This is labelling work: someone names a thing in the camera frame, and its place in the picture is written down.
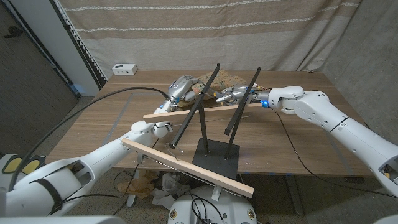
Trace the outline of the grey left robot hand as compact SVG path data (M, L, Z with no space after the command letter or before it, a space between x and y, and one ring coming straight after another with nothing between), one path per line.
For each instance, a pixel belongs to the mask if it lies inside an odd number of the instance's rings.
M195 92L190 91L191 86L203 83L191 75L183 75L176 79L169 87L168 98L155 110L155 113L169 113L177 110L177 104L181 99L192 101Z

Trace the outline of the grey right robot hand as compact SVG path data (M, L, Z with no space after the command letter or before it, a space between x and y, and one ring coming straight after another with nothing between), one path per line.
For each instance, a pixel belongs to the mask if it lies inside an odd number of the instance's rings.
M221 103L222 106L238 105L247 88L247 85L235 85L222 90L220 93L215 91L213 95L216 97L216 102ZM271 89L255 83L248 94L247 103L259 103L261 100L268 100L270 92Z

